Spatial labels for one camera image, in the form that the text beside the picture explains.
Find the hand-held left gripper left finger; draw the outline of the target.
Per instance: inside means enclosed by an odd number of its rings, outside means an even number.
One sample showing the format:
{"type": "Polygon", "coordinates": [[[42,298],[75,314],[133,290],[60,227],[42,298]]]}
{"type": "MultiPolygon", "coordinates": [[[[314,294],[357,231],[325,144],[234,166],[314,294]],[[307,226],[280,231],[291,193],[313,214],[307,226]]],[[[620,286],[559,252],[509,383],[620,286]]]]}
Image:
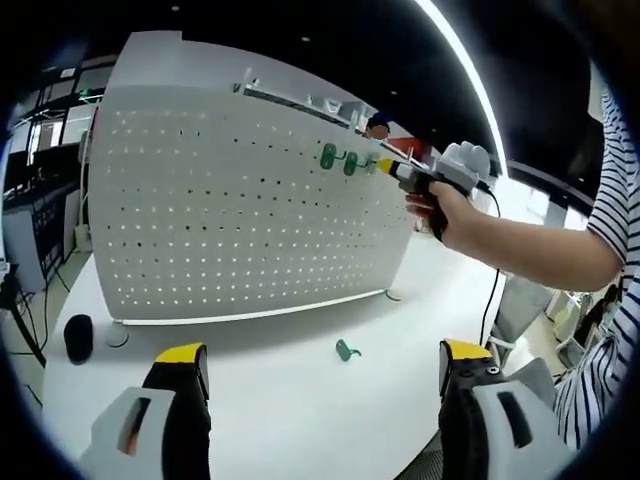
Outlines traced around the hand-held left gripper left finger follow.
{"type": "Polygon", "coordinates": [[[207,348],[159,354],[140,386],[97,417],[79,459],[88,479],[209,479],[211,416],[207,348]]]}

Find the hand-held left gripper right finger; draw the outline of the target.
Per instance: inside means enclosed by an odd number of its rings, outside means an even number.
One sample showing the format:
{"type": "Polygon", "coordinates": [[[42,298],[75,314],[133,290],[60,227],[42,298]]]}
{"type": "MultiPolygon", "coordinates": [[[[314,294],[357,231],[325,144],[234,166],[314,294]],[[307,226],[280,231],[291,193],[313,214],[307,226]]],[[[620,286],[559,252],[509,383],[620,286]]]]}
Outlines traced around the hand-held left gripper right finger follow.
{"type": "Polygon", "coordinates": [[[545,397],[506,376],[486,348],[440,342],[444,479],[554,479],[574,453],[545,397]]]}

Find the person's right hand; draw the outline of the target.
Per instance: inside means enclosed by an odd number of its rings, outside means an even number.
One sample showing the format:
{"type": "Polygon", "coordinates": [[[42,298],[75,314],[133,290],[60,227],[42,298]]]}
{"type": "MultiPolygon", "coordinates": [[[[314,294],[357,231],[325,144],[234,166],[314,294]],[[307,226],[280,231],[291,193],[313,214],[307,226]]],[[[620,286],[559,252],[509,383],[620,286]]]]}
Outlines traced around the person's right hand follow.
{"type": "Polygon", "coordinates": [[[425,195],[407,194],[406,209],[448,248],[462,251],[479,211],[453,186],[432,182],[425,195]]]}

